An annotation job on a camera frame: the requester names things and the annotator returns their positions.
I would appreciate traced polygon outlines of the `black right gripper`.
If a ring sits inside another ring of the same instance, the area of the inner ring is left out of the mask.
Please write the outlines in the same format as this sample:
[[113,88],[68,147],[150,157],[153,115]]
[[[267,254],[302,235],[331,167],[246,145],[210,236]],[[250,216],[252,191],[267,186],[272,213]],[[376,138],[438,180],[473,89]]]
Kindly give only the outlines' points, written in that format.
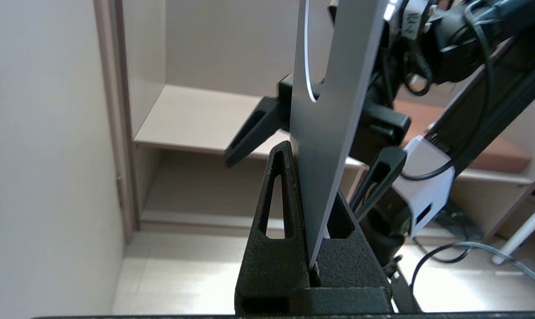
[[[275,97],[260,99],[225,149],[227,168],[237,165],[278,131],[289,133],[292,89],[293,75],[288,74],[278,81]],[[374,160],[350,200],[357,222],[392,187],[407,161],[407,153],[399,146],[411,118],[387,106],[382,97],[379,85],[369,87],[350,148],[349,157],[367,165]]]

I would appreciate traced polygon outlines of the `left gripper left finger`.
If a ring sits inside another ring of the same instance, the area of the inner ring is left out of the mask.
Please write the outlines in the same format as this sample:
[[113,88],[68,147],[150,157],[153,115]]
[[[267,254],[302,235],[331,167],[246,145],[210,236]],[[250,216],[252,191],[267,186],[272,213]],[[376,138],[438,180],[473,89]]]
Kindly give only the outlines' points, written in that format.
[[[284,238],[266,234],[275,179],[280,177]],[[289,141],[270,152],[234,293],[237,315],[293,315],[310,286],[297,163]]]

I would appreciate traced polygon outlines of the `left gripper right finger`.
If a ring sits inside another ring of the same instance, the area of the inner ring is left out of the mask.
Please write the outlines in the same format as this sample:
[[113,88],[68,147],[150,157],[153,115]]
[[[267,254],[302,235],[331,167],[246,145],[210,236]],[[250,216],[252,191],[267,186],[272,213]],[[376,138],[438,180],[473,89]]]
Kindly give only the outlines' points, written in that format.
[[339,192],[317,257],[315,313],[392,313],[391,287]]

